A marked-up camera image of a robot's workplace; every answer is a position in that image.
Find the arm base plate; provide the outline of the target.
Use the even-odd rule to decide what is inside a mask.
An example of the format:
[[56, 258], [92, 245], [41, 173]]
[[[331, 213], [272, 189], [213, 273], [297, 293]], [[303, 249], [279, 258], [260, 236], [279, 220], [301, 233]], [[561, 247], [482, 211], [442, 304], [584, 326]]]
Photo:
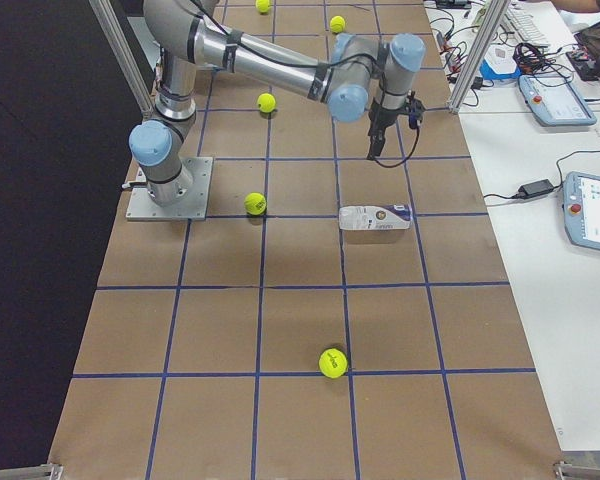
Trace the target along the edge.
[[131, 186], [129, 221], [204, 221], [207, 216], [213, 157], [181, 160], [178, 177], [166, 184], [151, 183], [140, 167]]

